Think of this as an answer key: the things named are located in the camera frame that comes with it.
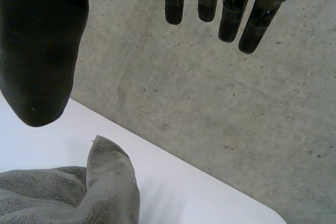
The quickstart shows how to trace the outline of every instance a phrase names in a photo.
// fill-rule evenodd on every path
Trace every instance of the towel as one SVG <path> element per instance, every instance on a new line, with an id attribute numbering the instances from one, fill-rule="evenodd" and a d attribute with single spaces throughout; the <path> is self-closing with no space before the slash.
<path id="1" fill-rule="evenodd" d="M 1 224 L 135 224 L 139 209 L 129 156 L 102 136 L 87 167 L 0 173 Z"/>

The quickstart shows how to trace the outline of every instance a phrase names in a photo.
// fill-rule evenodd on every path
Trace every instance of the concrete floor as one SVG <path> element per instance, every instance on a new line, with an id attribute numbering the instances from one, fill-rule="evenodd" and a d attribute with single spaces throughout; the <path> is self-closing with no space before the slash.
<path id="1" fill-rule="evenodd" d="M 217 38 L 220 1 L 179 26 L 163 0 L 90 6 L 73 99 L 288 224 L 336 223 L 336 0 L 287 1 L 250 56 Z"/>

